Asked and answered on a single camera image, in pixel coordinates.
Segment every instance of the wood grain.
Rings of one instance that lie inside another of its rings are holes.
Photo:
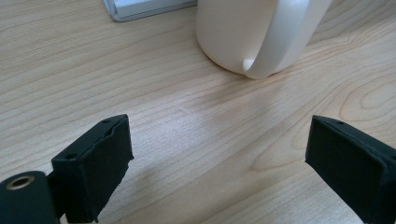
[[[195,10],[116,23],[99,0],[1,1],[0,179],[49,173],[126,113],[136,159],[101,223],[361,223],[304,151],[314,114],[396,147],[396,2],[334,0],[264,80],[206,58]]]

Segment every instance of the screw hole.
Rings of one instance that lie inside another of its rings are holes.
[[[35,177],[32,175],[25,175],[18,177],[7,184],[7,189],[22,189],[35,180]]]
[[[77,157],[77,154],[76,153],[72,153],[72,154],[68,154],[68,155],[66,155],[66,159],[67,160],[73,160],[73,159],[75,159]]]

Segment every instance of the white mug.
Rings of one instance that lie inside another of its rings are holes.
[[[218,65],[252,78],[290,66],[332,0],[198,0],[196,34]]]

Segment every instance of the light wood surface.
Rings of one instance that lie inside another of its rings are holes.
[[[116,23],[100,0],[2,0],[0,179],[49,173],[125,113],[135,160],[100,223],[361,223],[304,153],[314,114],[396,147],[396,1],[335,0],[264,80],[209,61],[195,14]]]

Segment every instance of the mug handle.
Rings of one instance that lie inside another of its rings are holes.
[[[243,61],[244,73],[265,78],[291,65],[303,52],[332,0],[278,0],[256,59]]]

